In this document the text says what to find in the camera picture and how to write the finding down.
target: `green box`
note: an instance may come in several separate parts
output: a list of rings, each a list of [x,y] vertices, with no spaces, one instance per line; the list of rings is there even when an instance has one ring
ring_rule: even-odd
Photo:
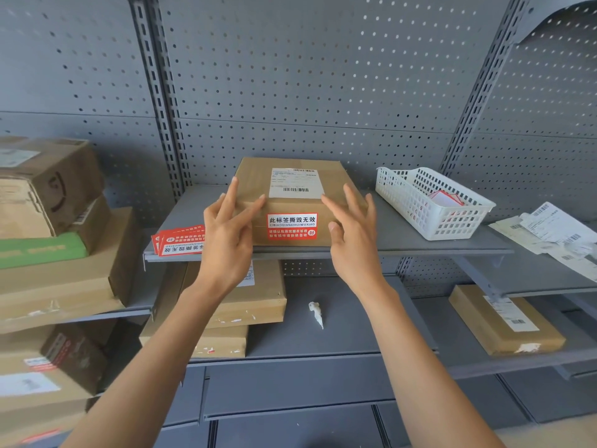
[[[110,209],[101,196],[57,237],[0,240],[0,269],[89,256],[106,228]]]

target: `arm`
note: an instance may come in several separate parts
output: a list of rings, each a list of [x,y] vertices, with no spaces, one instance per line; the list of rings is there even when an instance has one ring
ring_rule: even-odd
[[[152,447],[205,325],[243,280],[252,255],[251,218],[265,202],[232,217],[238,180],[205,210],[205,246],[197,280],[62,445]]]
[[[348,186],[345,194],[349,211],[322,196],[342,224],[329,226],[332,261],[369,316],[411,443],[414,447],[504,448],[431,352],[397,292],[383,278],[371,195],[364,215]]]

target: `person's left arm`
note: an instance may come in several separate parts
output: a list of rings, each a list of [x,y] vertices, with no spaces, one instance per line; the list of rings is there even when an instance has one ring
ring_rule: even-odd
[[[251,263],[251,218],[265,202],[234,215],[237,178],[205,212],[205,246],[197,280],[66,439],[70,447],[152,447],[195,346],[220,301]]]

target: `crumpled white paper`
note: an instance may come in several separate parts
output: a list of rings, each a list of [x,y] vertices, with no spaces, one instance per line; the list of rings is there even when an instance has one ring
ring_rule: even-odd
[[[324,320],[321,318],[321,308],[316,301],[309,302],[309,310],[313,311],[313,315],[315,316],[315,320],[321,325],[321,329],[324,328]]]

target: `person's right hand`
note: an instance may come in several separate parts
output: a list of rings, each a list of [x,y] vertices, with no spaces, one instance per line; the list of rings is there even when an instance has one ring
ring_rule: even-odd
[[[330,222],[328,225],[332,237],[334,269],[357,297],[362,298],[372,286],[383,282],[376,245],[377,214],[370,194],[365,197],[368,208],[364,214],[359,208],[356,195],[347,184],[344,185],[344,193],[348,211],[325,195],[321,195],[321,201],[342,224],[340,226],[336,222]]]

